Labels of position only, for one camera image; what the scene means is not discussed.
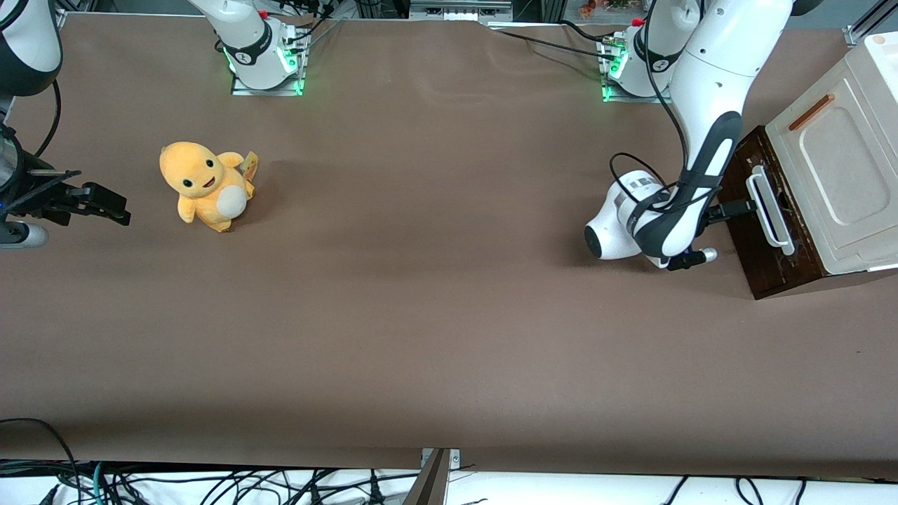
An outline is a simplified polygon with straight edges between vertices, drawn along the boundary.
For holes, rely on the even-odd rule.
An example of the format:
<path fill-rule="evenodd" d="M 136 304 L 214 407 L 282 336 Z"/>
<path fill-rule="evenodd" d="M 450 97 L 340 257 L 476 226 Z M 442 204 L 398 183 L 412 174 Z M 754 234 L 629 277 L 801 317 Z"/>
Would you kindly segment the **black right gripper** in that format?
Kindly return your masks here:
<path fill-rule="evenodd" d="M 84 202 L 69 194 L 67 180 L 80 170 L 56 170 L 17 148 L 2 150 L 2 224 L 11 215 L 32 215 L 67 226 L 70 215 L 94 215 L 127 227 L 131 213 L 126 198 L 95 182 L 84 183 Z"/>

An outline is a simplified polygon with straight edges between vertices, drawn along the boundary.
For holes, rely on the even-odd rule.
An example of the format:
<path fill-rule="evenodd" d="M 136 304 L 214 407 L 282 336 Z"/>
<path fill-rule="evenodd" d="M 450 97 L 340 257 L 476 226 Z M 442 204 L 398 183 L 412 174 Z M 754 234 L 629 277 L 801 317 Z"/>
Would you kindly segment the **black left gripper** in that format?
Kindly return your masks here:
<path fill-rule="evenodd" d="M 729 201 L 727 205 L 709 206 L 702 214 L 702 226 L 713 226 L 728 221 L 730 217 L 741 217 L 755 211 L 757 203 L 753 199 L 737 199 Z"/>

